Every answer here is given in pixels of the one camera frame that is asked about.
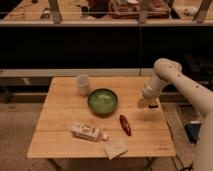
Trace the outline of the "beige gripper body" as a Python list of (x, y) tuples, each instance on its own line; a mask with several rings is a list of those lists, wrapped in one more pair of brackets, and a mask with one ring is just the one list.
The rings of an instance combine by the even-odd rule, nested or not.
[(152, 90), (142, 90), (141, 98), (139, 99), (137, 106), (141, 109), (150, 106), (157, 98), (157, 94)]

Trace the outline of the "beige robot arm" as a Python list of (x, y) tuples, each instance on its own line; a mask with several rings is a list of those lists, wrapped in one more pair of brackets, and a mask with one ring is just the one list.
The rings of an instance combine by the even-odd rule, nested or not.
[(147, 107), (169, 84), (175, 86), (204, 117), (193, 159), (194, 171), (213, 171), (213, 91), (185, 76), (180, 63), (160, 58), (154, 63), (154, 74), (141, 90), (138, 107)]

